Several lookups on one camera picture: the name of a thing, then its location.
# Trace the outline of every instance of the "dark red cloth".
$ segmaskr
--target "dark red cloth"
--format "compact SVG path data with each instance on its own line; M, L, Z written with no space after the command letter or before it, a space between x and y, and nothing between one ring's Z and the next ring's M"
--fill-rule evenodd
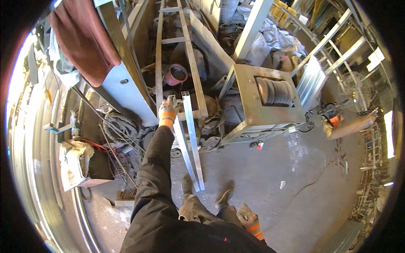
M121 63L92 0L63 0L49 22L60 50L93 87Z

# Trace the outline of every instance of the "concrete floor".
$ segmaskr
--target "concrete floor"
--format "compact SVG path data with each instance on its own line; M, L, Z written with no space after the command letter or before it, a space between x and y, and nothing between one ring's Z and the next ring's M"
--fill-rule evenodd
M322 97L338 101L338 90L336 79L330 77ZM356 117L347 109L343 116L345 122ZM261 151L249 148L248 143L238 143L201 153L206 190L197 196L216 214L218 189L234 180L230 204L239 208L245 202L259 215L264 238L271 248L278 253L319 251L351 213L360 180L363 145L358 133L344 138L342 153L347 154L349 172L341 177L333 163L336 142L326 139L320 119L316 119L316 124L320 127L308 133L285 133L268 139ZM172 160L172 198L178 208L180 183L186 173L182 158ZM103 252L119 252L130 225L132 209L113 208L110 204L118 198L121 187L118 179L93 186L91 199L85 201L90 225Z

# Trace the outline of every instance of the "orange work glove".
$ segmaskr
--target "orange work glove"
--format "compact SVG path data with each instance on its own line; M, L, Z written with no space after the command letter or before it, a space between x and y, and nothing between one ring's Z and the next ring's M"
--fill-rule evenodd
M239 208L236 216L242 223L242 227L244 227L247 232L255 236L260 241L264 240L262 234L263 232L260 229L259 216L252 212L245 203L242 203L242 208Z
M164 99L159 108L159 126L165 125L172 129L177 113L173 101Z

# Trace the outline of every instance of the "shoe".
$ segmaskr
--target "shoe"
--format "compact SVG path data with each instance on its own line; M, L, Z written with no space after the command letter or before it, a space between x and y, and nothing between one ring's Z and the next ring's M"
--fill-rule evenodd
M223 189L220 191L217 197L215 208L219 209L221 205L229 205L229 201L233 196L234 187L235 187L234 181L229 181L224 185Z
M188 174L185 175L181 181L181 190L183 191L183 194L193 194L193 182Z

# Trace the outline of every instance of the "red bucket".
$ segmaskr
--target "red bucket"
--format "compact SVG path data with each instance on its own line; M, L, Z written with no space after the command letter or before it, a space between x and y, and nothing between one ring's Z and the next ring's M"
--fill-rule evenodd
M187 70L182 65L172 64L166 76L164 76L163 84L175 86L187 80L187 77Z

